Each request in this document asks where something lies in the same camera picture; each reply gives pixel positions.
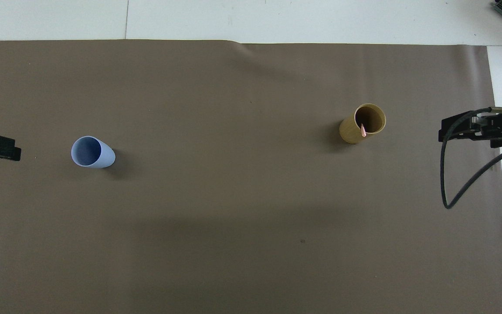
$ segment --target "black cable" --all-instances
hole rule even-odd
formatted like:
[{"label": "black cable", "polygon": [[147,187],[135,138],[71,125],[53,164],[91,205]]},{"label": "black cable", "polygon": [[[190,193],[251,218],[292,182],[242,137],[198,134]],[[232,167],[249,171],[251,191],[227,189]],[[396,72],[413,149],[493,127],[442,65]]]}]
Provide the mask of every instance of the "black cable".
[{"label": "black cable", "polygon": [[456,129],[456,127],[458,127],[462,122],[464,122],[464,120],[469,119],[469,118],[471,118],[475,115],[478,115],[480,113],[490,113],[491,110],[492,110],[492,108],[488,107],[488,108],[478,109],[478,110],[474,110],[474,111],[470,111],[469,113],[466,113],[465,115],[461,116],[456,121],[454,121],[454,123],[452,123],[452,125],[448,128],[447,132],[444,134],[443,145],[441,146],[440,166],[441,166],[441,198],[443,199],[443,205],[446,209],[451,209],[456,204],[456,202],[460,199],[460,197],[462,197],[464,192],[466,192],[466,190],[468,190],[470,185],[472,185],[472,183],[474,183],[474,181],[476,181],[480,177],[480,175],[482,175],[482,173],[484,173],[487,169],[489,169],[495,163],[497,163],[498,161],[500,161],[502,159],[502,154],[500,154],[497,157],[495,157],[494,159],[492,159],[492,161],[487,163],[485,166],[483,166],[482,169],[480,169],[478,172],[476,172],[470,178],[470,180],[468,180],[468,182],[466,182],[466,184],[464,184],[462,189],[460,189],[460,191],[458,191],[458,193],[452,199],[451,203],[448,204],[447,194],[446,194],[446,191],[444,190],[444,152],[447,147],[447,142],[450,139],[450,137],[452,136],[452,132],[454,131],[454,129]]}]

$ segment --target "yellow cup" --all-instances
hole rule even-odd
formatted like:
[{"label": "yellow cup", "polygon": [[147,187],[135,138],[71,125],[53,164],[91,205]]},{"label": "yellow cup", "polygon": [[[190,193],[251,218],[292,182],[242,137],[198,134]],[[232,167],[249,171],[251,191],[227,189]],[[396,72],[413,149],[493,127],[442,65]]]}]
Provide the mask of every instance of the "yellow cup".
[{"label": "yellow cup", "polygon": [[[381,108],[372,103],[364,103],[357,107],[354,114],[340,124],[340,136],[350,144],[360,143],[385,128],[387,117]],[[365,137],[361,134],[361,125],[365,129]]]}]

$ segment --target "brown surface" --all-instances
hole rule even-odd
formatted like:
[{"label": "brown surface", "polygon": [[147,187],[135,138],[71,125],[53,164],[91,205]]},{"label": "brown surface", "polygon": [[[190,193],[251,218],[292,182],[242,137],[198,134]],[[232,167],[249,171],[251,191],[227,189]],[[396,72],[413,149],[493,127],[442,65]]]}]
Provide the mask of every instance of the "brown surface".
[{"label": "brown surface", "polygon": [[[0,42],[0,313],[502,313],[500,169],[438,187],[440,120],[492,105],[485,47]],[[451,143],[451,193],[496,154]]]}]

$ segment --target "white floor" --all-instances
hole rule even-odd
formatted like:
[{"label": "white floor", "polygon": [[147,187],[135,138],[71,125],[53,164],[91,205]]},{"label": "white floor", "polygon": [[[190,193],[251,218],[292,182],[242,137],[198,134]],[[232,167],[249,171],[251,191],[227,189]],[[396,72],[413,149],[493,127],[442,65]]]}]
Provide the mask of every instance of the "white floor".
[{"label": "white floor", "polygon": [[492,0],[0,0],[0,40],[483,44],[502,106],[502,16]]}]

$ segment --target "cup rim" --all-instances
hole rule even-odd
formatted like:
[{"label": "cup rim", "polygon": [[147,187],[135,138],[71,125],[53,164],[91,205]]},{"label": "cup rim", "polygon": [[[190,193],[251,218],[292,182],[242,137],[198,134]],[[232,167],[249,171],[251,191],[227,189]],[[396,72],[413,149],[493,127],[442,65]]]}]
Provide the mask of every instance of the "cup rim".
[{"label": "cup rim", "polygon": [[[360,105],[359,107],[356,108],[356,110],[354,111],[354,122],[355,122],[355,119],[356,119],[356,114],[357,114],[357,111],[359,109],[362,109],[363,107],[368,107],[370,109],[373,109],[376,113],[378,113],[379,117],[381,118],[381,121],[382,121],[382,125],[381,127],[375,131],[375,132],[365,132],[367,134],[377,134],[379,133],[380,131],[383,131],[383,129],[385,128],[385,126],[387,125],[387,116],[385,115],[385,112],[377,105],[373,104],[373,103],[364,103],[362,105]],[[354,125],[357,127],[357,129],[360,129],[360,127],[357,125],[357,123],[354,123]]]},{"label": "cup rim", "polygon": [[[90,138],[90,139],[94,139],[94,140],[96,140],[96,142],[98,142],[98,145],[100,145],[100,156],[98,156],[98,158],[94,161],[94,163],[91,163],[89,165],[83,165],[83,164],[81,164],[81,163],[78,162],[78,159],[73,154],[73,150],[75,149],[75,146],[78,144],[79,141],[81,141],[82,139],[86,139],[87,137]],[[71,159],[73,159],[73,162],[76,165],[80,166],[80,167],[90,167],[90,166],[94,165],[95,163],[98,162],[98,160],[100,159],[101,155],[102,155],[102,144],[100,143],[100,140],[98,140],[96,137],[92,137],[90,135],[85,135],[84,137],[79,137],[75,141],[75,143],[73,143],[73,145],[71,146]]]}]

